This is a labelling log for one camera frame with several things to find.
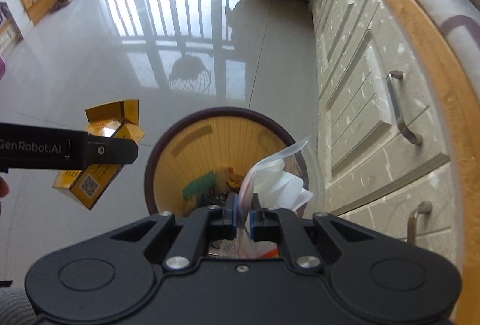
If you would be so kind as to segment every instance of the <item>trash can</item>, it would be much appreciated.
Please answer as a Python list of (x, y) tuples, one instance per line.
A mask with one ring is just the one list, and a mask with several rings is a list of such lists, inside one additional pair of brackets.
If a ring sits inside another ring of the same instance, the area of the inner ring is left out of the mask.
[[(145, 200), (150, 214), (187, 215), (188, 186), (221, 167), (245, 176), (261, 159), (295, 143), (272, 119), (235, 107), (196, 112), (172, 126), (155, 145), (145, 172)], [(295, 156), (304, 188), (308, 172), (301, 153)]]

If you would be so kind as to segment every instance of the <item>wooden shelf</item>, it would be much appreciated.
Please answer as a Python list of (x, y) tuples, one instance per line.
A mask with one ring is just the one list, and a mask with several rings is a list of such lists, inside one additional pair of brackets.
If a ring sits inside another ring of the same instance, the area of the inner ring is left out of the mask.
[(37, 25), (38, 22), (50, 11), (50, 8), (55, 2), (56, 0), (38, 0), (32, 3), (27, 9), (28, 17), (30, 17), (32, 23)]

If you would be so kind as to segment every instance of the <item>qr code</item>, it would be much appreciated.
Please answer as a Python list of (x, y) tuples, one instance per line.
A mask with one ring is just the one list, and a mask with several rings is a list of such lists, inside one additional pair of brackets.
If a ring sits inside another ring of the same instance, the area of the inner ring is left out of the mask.
[(97, 183), (92, 176), (87, 175), (83, 183), (80, 185), (80, 189), (85, 195), (91, 198), (99, 186), (99, 183)]

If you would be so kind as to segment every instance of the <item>hand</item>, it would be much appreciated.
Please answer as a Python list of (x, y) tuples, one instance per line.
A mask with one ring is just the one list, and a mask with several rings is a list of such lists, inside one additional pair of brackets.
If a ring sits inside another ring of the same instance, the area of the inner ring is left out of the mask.
[[(0, 177), (0, 198), (8, 195), (9, 188), (7, 182)], [(2, 204), (0, 203), (0, 214), (2, 213)]]

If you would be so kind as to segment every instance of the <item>yellow box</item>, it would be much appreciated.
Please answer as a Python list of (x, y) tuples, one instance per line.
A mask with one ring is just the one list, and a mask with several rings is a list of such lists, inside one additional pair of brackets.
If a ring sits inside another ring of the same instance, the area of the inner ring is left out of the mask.
[[(138, 100), (122, 100), (85, 110), (88, 119), (86, 131), (109, 138), (133, 139), (140, 142), (145, 133), (140, 128)], [(59, 171), (53, 187), (93, 208), (123, 165), (95, 164), (83, 171)]]

